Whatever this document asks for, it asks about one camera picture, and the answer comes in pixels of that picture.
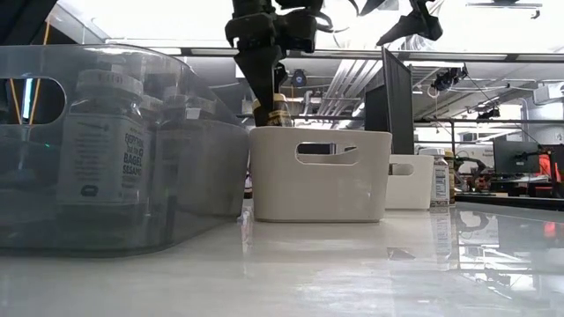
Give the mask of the dark ceiling light fixture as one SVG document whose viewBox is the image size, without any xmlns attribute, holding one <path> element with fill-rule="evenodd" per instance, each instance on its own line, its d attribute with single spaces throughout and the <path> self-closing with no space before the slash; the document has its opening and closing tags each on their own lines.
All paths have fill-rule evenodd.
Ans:
<svg viewBox="0 0 564 317">
<path fill-rule="evenodd" d="M 467 6 L 494 8 L 542 8 L 542 3 L 527 2 L 525 0 L 468 0 Z"/>
</svg>

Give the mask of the red and black equipment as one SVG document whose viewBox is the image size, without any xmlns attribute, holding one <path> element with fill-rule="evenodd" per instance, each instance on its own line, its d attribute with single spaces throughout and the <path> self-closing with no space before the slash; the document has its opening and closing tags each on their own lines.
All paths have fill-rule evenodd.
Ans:
<svg viewBox="0 0 564 317">
<path fill-rule="evenodd" d="M 469 176 L 463 176 L 459 170 L 464 163 L 475 163 L 477 167 Z M 478 158 L 455 156 L 454 158 L 455 185 L 464 192 L 482 192 L 492 178 L 491 170 Z"/>
</svg>

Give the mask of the white lid seasoning jar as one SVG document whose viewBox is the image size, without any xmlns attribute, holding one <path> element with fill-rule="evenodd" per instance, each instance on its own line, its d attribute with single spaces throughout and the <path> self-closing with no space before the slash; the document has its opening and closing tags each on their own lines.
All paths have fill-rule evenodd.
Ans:
<svg viewBox="0 0 564 317">
<path fill-rule="evenodd" d="M 78 74 L 63 118 L 56 198 L 66 205 L 127 205 L 145 193 L 149 136 L 143 84 L 111 70 Z"/>
<path fill-rule="evenodd" d="M 445 150 L 443 148 L 423 148 L 419 151 L 419 155 L 431 156 L 434 160 L 430 206 L 449 206 L 449 164 L 445 159 Z"/>
<path fill-rule="evenodd" d="M 166 97 L 156 135 L 152 184 L 156 210 L 198 216 L 212 213 L 203 138 L 216 110 L 215 100 L 184 94 Z"/>
</svg>

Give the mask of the dark computer monitor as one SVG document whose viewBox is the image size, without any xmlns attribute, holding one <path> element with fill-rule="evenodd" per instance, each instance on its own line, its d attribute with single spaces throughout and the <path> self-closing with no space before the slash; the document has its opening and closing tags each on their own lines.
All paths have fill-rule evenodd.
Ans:
<svg viewBox="0 0 564 317">
<path fill-rule="evenodd" d="M 500 174 L 538 173 L 538 151 L 538 145 L 533 142 L 495 140 L 494 170 Z"/>
</svg>

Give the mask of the clear grey plastic bin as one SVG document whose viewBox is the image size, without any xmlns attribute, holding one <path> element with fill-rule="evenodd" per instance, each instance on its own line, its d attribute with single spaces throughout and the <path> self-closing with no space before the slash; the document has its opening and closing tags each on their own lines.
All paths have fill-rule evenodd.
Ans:
<svg viewBox="0 0 564 317">
<path fill-rule="evenodd" d="M 121 72 L 143 84 L 139 106 L 149 136 L 145 193 L 127 205 L 58 202 L 63 118 L 83 70 Z M 178 244 L 241 212 L 249 134 L 192 68 L 169 55 L 122 45 L 0 48 L 0 79 L 32 80 L 40 89 L 29 114 L 0 119 L 0 253 L 124 256 Z M 158 211 L 152 184 L 159 112 L 166 97 L 184 94 L 217 102 L 204 132 L 206 193 L 212 213 Z"/>
</svg>

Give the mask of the white plastic handled bin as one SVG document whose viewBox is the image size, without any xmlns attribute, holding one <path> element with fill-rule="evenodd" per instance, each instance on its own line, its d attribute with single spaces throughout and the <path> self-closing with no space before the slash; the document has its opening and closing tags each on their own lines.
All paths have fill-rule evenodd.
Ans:
<svg viewBox="0 0 564 317">
<path fill-rule="evenodd" d="M 434 159 L 431 156 L 390 156 L 385 208 L 426 210 L 430 206 Z"/>
<path fill-rule="evenodd" d="M 249 137 L 257 220 L 377 223 L 383 218 L 389 132 L 258 127 Z"/>
</svg>

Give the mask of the black table frame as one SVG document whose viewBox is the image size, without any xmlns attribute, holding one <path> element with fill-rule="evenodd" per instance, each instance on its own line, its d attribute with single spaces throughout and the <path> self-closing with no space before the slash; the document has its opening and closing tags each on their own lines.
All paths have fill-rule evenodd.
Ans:
<svg viewBox="0 0 564 317">
<path fill-rule="evenodd" d="M 456 195 L 460 203 L 479 203 L 535 210 L 564 211 L 564 199 L 496 196 L 496 195 Z"/>
</svg>

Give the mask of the black partition panel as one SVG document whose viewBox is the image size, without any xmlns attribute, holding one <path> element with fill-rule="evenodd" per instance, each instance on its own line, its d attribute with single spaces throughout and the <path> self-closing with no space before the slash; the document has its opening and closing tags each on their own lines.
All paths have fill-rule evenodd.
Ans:
<svg viewBox="0 0 564 317">
<path fill-rule="evenodd" d="M 412 72 L 386 48 L 381 68 L 366 87 L 364 116 L 364 130 L 392 135 L 392 154 L 415 152 Z"/>
</svg>

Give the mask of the person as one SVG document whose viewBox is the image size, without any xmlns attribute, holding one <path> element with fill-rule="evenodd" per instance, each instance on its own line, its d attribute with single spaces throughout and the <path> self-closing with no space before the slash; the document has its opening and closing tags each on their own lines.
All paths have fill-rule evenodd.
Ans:
<svg viewBox="0 0 564 317">
<path fill-rule="evenodd" d="M 560 170 L 558 164 L 555 161 L 551 162 L 547 154 L 541 154 L 538 157 L 538 162 L 540 168 L 539 170 L 540 175 L 546 175 L 548 177 L 551 177 L 553 175 L 553 172 L 555 172 L 556 181 L 561 182 L 561 176 L 560 176 Z"/>
</svg>

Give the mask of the yellow lid spice jar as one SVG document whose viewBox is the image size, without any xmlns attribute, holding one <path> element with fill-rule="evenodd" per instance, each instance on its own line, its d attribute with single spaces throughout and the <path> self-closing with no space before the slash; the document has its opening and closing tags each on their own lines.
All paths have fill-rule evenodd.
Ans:
<svg viewBox="0 0 564 317">
<path fill-rule="evenodd" d="M 252 103 L 252 111 L 257 127 L 293 126 L 286 96 L 282 93 L 275 93 L 273 95 L 272 107 L 263 107 L 259 100 L 254 100 Z"/>
<path fill-rule="evenodd" d="M 452 151 L 445 151 L 445 160 L 449 166 L 449 204 L 453 205 L 456 203 L 455 200 L 456 183 L 455 183 L 455 169 L 454 169 L 455 158 Z"/>
</svg>

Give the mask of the black horizontal frame bar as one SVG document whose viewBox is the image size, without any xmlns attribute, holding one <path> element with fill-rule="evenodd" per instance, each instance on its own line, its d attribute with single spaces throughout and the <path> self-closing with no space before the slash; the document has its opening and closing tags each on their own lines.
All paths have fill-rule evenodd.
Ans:
<svg viewBox="0 0 564 317">
<path fill-rule="evenodd" d="M 147 47 L 147 49 L 177 57 L 228 57 L 239 53 L 237 48 L 206 47 Z M 335 60 L 382 60 L 382 50 L 317 49 L 314 53 L 268 48 L 279 60 L 335 59 Z M 564 63 L 564 53 L 468 53 L 439 51 L 389 50 L 401 61 L 439 61 L 453 63 Z"/>
</svg>

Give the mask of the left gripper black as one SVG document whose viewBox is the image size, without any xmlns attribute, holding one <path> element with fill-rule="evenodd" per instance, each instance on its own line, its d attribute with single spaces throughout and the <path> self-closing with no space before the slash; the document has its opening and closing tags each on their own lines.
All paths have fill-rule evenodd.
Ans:
<svg viewBox="0 0 564 317">
<path fill-rule="evenodd" d="M 234 57 L 263 107 L 272 107 L 273 95 L 287 80 L 281 49 L 315 51 L 317 18 L 323 0 L 231 0 L 232 18 L 225 25 L 229 45 L 240 52 Z"/>
</svg>

